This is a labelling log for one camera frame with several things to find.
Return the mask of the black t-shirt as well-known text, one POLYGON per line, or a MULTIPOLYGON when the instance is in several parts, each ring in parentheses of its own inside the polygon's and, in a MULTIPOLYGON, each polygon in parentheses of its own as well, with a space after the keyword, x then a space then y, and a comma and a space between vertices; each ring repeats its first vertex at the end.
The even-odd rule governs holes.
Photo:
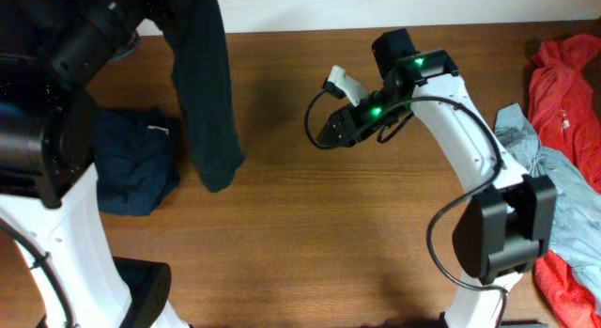
POLYGON ((176 18, 162 32, 174 53, 172 82, 186 121, 192 162, 212 193, 227 188, 245 156, 233 109, 218 0, 169 0, 176 18))

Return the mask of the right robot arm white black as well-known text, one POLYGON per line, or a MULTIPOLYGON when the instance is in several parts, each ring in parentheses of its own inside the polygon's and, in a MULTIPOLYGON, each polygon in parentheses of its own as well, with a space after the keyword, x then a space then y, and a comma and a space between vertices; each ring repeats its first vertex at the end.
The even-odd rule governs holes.
POLYGON ((452 235, 462 274, 438 327, 502 327, 508 295, 549 247, 557 192, 534 177, 487 126, 460 70, 443 50, 418 51, 406 29, 382 34, 372 52, 383 81, 368 92, 333 67, 322 92, 345 101, 318 135, 316 148, 350 148, 371 136, 392 138, 418 118, 432 133, 463 188, 452 235))

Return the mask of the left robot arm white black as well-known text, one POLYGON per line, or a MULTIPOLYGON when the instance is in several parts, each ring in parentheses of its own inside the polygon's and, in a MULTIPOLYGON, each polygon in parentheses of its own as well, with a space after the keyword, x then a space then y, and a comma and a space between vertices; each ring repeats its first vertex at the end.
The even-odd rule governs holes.
POLYGON ((170 267, 114 257, 97 201, 86 85, 168 0, 1 0, 1 228, 44 327, 179 327, 170 267))

